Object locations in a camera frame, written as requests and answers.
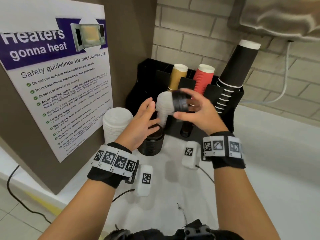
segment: hand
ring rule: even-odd
[[[189,111],[195,111],[195,113],[175,112],[173,116],[176,119],[192,122],[208,135],[228,131],[209,99],[191,89],[181,88],[180,90],[192,96],[188,104],[194,106],[190,106]]]
[[[155,111],[156,103],[150,97],[140,105],[137,114],[114,142],[119,143],[130,151],[137,149],[147,136],[159,129],[159,126],[149,129],[150,126],[160,122],[160,119],[150,120]]]

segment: left hand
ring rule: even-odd
[[[150,126],[160,122],[160,119],[150,120],[155,111],[156,103],[150,97],[141,104],[137,114],[114,142],[130,151],[137,149],[147,136],[159,129],[159,126],[149,129]]]

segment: microwave illustration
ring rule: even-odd
[[[106,44],[103,24],[70,24],[77,52],[84,48]]]

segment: floor tile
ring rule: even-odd
[[[9,194],[7,188],[0,184],[0,210],[10,212],[18,202]]]
[[[41,206],[39,203],[33,200],[23,200],[22,201],[30,210],[37,211],[46,216],[46,218],[52,222],[55,219],[54,214],[48,211],[46,208]],[[17,219],[27,223],[28,225],[34,227],[35,229],[44,232],[50,225],[43,216],[34,214],[26,210],[21,204],[18,204],[12,211],[10,215],[16,217]]]
[[[1,240],[37,240],[42,234],[9,214],[0,221],[0,233]]]
[[[6,216],[6,212],[4,212],[3,210],[0,210],[0,221],[2,220],[2,218],[4,218]]]

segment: brick wall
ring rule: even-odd
[[[244,99],[268,101],[282,91],[286,41],[230,30],[234,0],[158,0],[152,58],[220,75],[241,39],[261,43],[243,88]],[[291,45],[286,94],[268,105],[246,106],[320,127],[320,42]]]

